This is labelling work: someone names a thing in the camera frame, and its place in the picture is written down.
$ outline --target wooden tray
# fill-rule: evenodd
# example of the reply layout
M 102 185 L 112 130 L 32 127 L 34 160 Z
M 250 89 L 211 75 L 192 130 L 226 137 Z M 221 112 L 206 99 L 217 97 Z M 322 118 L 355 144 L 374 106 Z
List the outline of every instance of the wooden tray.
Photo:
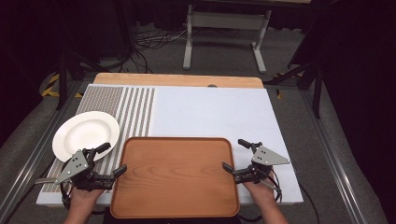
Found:
M 239 211 L 231 144 L 224 138 L 132 137 L 110 206 L 117 218 L 231 217 Z

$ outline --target gray mat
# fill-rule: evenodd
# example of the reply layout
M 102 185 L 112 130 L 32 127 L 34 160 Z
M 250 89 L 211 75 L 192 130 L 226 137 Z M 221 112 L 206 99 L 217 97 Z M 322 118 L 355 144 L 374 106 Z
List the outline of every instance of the gray mat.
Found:
M 191 70 L 189 71 L 182 69 L 185 46 L 183 40 L 171 42 L 161 49 L 146 49 L 142 53 L 146 56 L 148 66 L 154 73 L 259 77 L 269 80 L 274 74 L 288 70 L 286 65 L 303 35 L 288 30 L 269 29 L 267 31 L 262 45 L 262 55 L 268 70 L 266 75 L 258 73 L 249 45 L 255 37 L 255 32 L 248 31 L 240 31 L 235 37 L 227 37 L 213 31 L 200 32 L 193 37 Z M 142 58 L 136 57 L 136 59 L 144 63 Z M 124 68 L 129 72 L 137 72 L 131 62 L 125 64 Z M 351 223 L 300 94 L 297 91 L 282 91 L 283 98 L 278 100 L 275 91 L 269 90 L 269 93 L 280 130 L 297 172 L 297 178 L 315 201 L 321 223 Z M 79 101 L 80 98 L 73 100 L 64 120 L 76 114 Z M 0 149 L 1 198 L 7 195 L 18 171 L 48 125 L 56 104 L 56 98 L 45 98 Z M 328 98 L 322 101 L 320 113 L 331 142 L 340 156 L 340 161 L 350 176 L 351 185 L 356 190 L 368 223 L 387 223 L 376 196 L 351 156 Z M 33 179 L 37 178 L 52 157 L 49 147 Z M 63 208 L 48 208 L 35 204 L 39 189 L 36 187 L 30 193 L 10 223 L 61 223 L 64 220 L 66 211 Z M 281 209 L 290 223 L 316 223 L 314 210 L 305 195 L 303 203 L 283 205 Z M 241 215 L 255 217 L 258 215 L 258 210 L 255 205 L 243 206 Z M 101 217 L 91 217 L 89 223 L 100 223 L 101 220 Z

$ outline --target metal rail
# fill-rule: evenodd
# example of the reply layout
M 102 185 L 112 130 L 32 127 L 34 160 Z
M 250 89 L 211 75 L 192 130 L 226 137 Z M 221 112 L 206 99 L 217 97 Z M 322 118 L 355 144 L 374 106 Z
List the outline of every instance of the metal rail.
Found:
M 329 137 L 323 127 L 323 124 L 321 123 L 320 119 L 316 118 L 315 113 L 312 110 L 312 99 L 308 91 L 300 91 L 300 95 L 303 98 L 304 105 L 317 130 L 318 136 L 323 145 L 325 159 L 327 163 L 329 163 L 332 176 L 335 180 L 335 183 L 337 184 L 338 189 L 340 190 L 341 196 L 343 197 L 344 203 L 346 205 L 346 210 L 348 211 L 352 222 L 357 224 L 367 223 L 367 220 L 360 209 L 355 193 L 349 184 L 349 180 L 344 168 L 338 159 L 337 153 L 330 144 Z
M 12 213 L 16 204 L 21 199 L 26 186 L 28 185 L 30 179 L 35 173 L 37 165 L 40 163 L 44 153 L 46 152 L 46 149 L 50 146 L 50 140 L 52 139 L 52 136 L 55 135 L 55 132 L 59 127 L 61 118 L 63 117 L 65 110 L 74 98 L 74 95 L 78 93 L 78 89 L 80 86 L 81 81 L 74 81 L 71 84 L 69 92 L 70 95 L 64 103 L 64 106 L 60 110 L 55 111 L 55 114 L 51 118 L 46 131 L 44 131 L 43 135 L 35 146 L 35 149 L 32 151 L 29 159 L 19 172 L 17 179 L 9 190 L 6 198 L 0 205 L 0 223 L 6 222 L 8 216 Z

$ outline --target human hand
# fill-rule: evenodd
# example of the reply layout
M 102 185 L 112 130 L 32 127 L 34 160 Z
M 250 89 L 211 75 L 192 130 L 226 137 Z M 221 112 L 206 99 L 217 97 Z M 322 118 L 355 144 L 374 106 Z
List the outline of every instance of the human hand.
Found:
M 253 182 L 245 182 L 243 185 L 250 192 L 250 196 L 253 199 L 254 203 L 257 204 L 260 208 L 265 205 L 273 205 L 276 204 L 274 190 L 271 189 L 268 185 L 273 186 L 273 183 L 269 179 L 264 180 L 264 183 L 254 184 Z
M 96 200 L 103 192 L 103 189 L 94 189 L 92 191 L 73 189 L 71 193 L 69 213 L 67 214 L 64 224 L 86 223 L 96 205 Z
M 286 224 L 288 221 L 283 216 L 282 212 L 276 204 L 274 197 L 274 190 L 267 186 L 272 186 L 273 183 L 269 179 L 264 180 L 266 183 L 255 184 L 253 182 L 245 182 L 243 185 L 250 192 L 251 198 L 257 204 L 262 213 L 262 220 L 266 224 Z

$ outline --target wooden table edge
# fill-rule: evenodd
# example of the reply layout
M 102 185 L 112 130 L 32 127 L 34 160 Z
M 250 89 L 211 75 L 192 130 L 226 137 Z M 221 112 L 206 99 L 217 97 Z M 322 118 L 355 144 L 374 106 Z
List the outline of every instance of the wooden table edge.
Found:
M 190 86 L 221 88 L 262 89 L 258 77 L 196 76 L 172 74 L 99 73 L 93 84 L 142 85 L 142 86 Z

